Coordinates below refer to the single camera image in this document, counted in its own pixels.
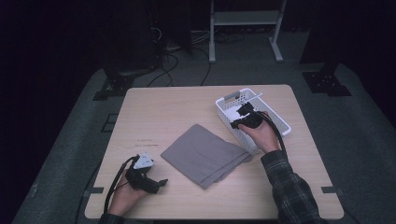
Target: wrist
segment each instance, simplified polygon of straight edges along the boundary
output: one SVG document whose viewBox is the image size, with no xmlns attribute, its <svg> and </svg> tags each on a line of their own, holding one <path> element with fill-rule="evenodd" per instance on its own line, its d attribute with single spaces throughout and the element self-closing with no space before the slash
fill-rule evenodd
<svg viewBox="0 0 396 224">
<path fill-rule="evenodd" d="M 129 212 L 134 207 L 135 201 L 116 201 L 110 205 L 108 208 L 108 213 L 114 216 L 123 217 L 127 212 Z"/>
<path fill-rule="evenodd" d="M 277 151 L 280 150 L 278 147 L 271 147 L 271 148 L 266 148 L 266 149 L 262 149 L 262 151 L 266 154 L 266 153 L 270 153 L 272 151 Z"/>
</svg>

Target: gray carpet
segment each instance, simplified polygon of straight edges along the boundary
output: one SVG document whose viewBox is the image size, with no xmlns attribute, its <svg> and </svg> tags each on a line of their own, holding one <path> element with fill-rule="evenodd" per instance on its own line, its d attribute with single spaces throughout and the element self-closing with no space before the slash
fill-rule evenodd
<svg viewBox="0 0 396 224">
<path fill-rule="evenodd" d="M 352 96 L 329 97 L 311 93 L 302 72 L 321 64 L 299 64 L 308 33 L 281 33 L 279 48 L 285 62 L 276 63 L 268 34 L 246 35 L 231 45 L 216 45 L 217 62 L 210 65 L 204 85 L 288 84 L 303 111 L 333 185 L 343 192 L 340 201 L 360 223 L 396 223 L 396 132 L 362 87 L 356 74 L 340 65 L 335 74 Z M 207 52 L 208 46 L 195 46 Z M 177 67 L 170 72 L 173 86 L 199 86 L 209 63 L 200 50 L 173 53 Z M 176 60 L 164 57 L 171 68 Z M 134 88 L 146 87 L 162 73 L 139 77 Z M 101 133 L 108 114 L 118 113 L 122 97 L 92 98 L 102 88 L 103 70 L 92 75 L 58 136 L 14 223 L 95 223 L 84 217 L 82 202 L 90 177 L 106 151 L 111 133 Z M 168 76 L 152 83 L 167 86 Z M 355 223 L 346 213 L 331 223 Z"/>
</svg>

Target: black cable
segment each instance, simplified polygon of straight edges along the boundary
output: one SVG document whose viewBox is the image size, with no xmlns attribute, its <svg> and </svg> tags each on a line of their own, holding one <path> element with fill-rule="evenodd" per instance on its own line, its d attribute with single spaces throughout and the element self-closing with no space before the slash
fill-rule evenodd
<svg viewBox="0 0 396 224">
<path fill-rule="evenodd" d="M 123 183 L 123 184 L 121 184 L 121 185 L 119 185 L 116 189 L 114 189 L 113 190 L 113 192 L 116 192 L 117 191 L 117 189 L 120 189 L 120 188 L 122 188 L 123 186 L 125 186 L 126 184 L 128 184 L 128 182 L 125 182 L 125 183 Z"/>
<path fill-rule="evenodd" d="M 283 143 L 282 134 L 280 134 L 279 129 L 276 127 L 276 125 L 271 120 L 271 118 L 267 114 L 265 114 L 263 112 L 260 113 L 260 112 L 254 111 L 254 110 L 247 110 L 247 112 L 253 113 L 253 114 L 256 114 L 256 115 L 260 116 L 265 122 L 267 122 L 270 125 L 270 127 L 274 130 L 274 133 L 275 133 L 275 135 L 277 137 L 277 140 L 278 140 L 278 142 L 280 144 L 280 147 L 281 147 L 283 153 L 286 156 L 286 160 L 289 160 L 288 153 L 286 152 L 285 144 Z"/>
<path fill-rule="evenodd" d="M 192 48 L 192 49 L 197 49 L 197 50 L 201 51 L 206 56 L 208 64 L 209 64 L 209 66 L 207 67 L 206 75 L 205 75 L 205 77 L 202 80 L 201 85 L 200 85 L 200 86 L 203 86 L 204 82 L 206 81 L 206 79 L 207 79 L 207 77 L 209 76 L 209 73 L 210 73 L 211 64 L 210 64 L 210 61 L 209 61 L 209 55 L 203 49 L 198 49 L 198 48 Z"/>
<path fill-rule="evenodd" d="M 169 85 L 172 85 L 172 87 L 173 87 L 174 86 L 173 81 L 170 81 L 168 84 L 166 84 L 166 87 L 169 87 Z"/>
<path fill-rule="evenodd" d="M 164 69 L 163 66 L 161 66 L 161 69 L 168 75 L 169 80 L 170 80 L 169 83 L 166 86 L 169 86 L 169 85 L 173 86 L 173 78 L 172 78 L 171 74 L 169 74 L 169 71 Z"/>
<path fill-rule="evenodd" d="M 88 186 L 90 185 L 93 176 L 95 175 L 95 173 L 98 171 L 100 165 L 102 164 L 102 162 L 100 161 L 99 164 L 97 164 L 97 166 L 95 167 L 95 169 L 93 170 L 90 179 L 88 180 L 87 184 L 85 185 L 84 188 L 84 192 L 85 190 L 87 190 Z M 78 209 L 77 209 L 77 213 L 76 213 L 76 217 L 75 217 L 75 223 L 78 223 L 78 215 L 79 215 L 79 210 L 81 209 L 81 204 L 82 204 L 82 200 L 84 199 L 84 193 L 81 195 L 81 198 L 79 199 L 79 203 L 78 203 Z"/>
<path fill-rule="evenodd" d="M 353 214 L 351 213 L 351 212 L 349 212 L 349 210 L 347 210 L 343 205 L 341 205 L 342 207 L 343 207 L 343 209 L 344 209 L 344 211 L 357 223 L 357 224 L 361 224 L 360 222 L 359 222 L 359 220 L 355 217 L 355 216 L 353 216 Z"/>
<path fill-rule="evenodd" d="M 159 77 L 161 77 L 161 76 L 163 76 L 163 75 L 165 75 L 165 74 L 169 74 L 170 71 L 174 70 L 174 69 L 177 67 L 177 65 L 178 65 L 178 58 L 177 58 L 176 56 L 172 55 L 172 54 L 167 54 L 167 56 L 170 56 L 170 57 L 173 57 L 174 59 L 176 59 L 176 63 L 175 63 L 169 70 L 165 70 L 165 69 L 163 68 L 163 70 L 164 70 L 165 72 L 159 74 L 159 75 L 156 76 L 154 79 L 152 79 L 152 80 L 150 81 L 150 83 L 147 85 L 147 87 L 149 87 L 149 86 L 150 86 L 155 80 L 157 80 Z"/>
<path fill-rule="evenodd" d="M 114 177 L 113 183 L 111 184 L 110 189 L 108 190 L 107 196 L 106 196 L 106 200 L 105 200 L 105 207 L 104 207 L 104 214 L 107 213 L 107 209 L 108 209 L 108 203 L 110 201 L 111 195 L 114 192 L 114 188 L 117 185 L 117 182 L 119 181 L 122 172 L 125 170 L 126 165 L 128 164 L 129 161 L 135 159 L 135 157 L 131 157 L 129 158 L 125 163 L 122 164 L 122 166 L 120 167 L 119 171 L 117 172 L 116 177 Z"/>
<path fill-rule="evenodd" d="M 235 44 L 235 43 L 245 39 L 245 35 L 244 34 L 240 34 L 240 35 L 242 37 L 238 37 L 236 35 L 229 35 L 229 34 L 219 33 L 219 34 L 216 34 L 215 41 L 218 44 L 231 45 L 231 44 Z"/>
</svg>

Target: folded gray towel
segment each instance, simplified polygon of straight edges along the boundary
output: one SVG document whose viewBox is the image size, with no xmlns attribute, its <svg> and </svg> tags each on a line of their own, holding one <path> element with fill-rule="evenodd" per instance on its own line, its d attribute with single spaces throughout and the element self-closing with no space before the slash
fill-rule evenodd
<svg viewBox="0 0 396 224">
<path fill-rule="evenodd" d="M 224 141 L 199 124 L 190 127 L 161 156 L 203 189 L 252 159 L 243 148 Z"/>
</svg>

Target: person's left hand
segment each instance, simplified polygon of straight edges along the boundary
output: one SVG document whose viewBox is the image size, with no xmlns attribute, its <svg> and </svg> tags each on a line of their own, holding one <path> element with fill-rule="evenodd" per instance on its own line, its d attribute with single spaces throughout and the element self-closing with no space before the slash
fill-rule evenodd
<svg viewBox="0 0 396 224">
<path fill-rule="evenodd" d="M 113 193 L 111 205 L 107 211 L 109 214 L 119 217 L 123 217 L 141 198 L 148 195 L 148 193 L 142 189 L 132 188 L 125 177 L 127 171 L 128 169 L 123 171 L 120 181 L 116 186 L 116 190 Z"/>
</svg>

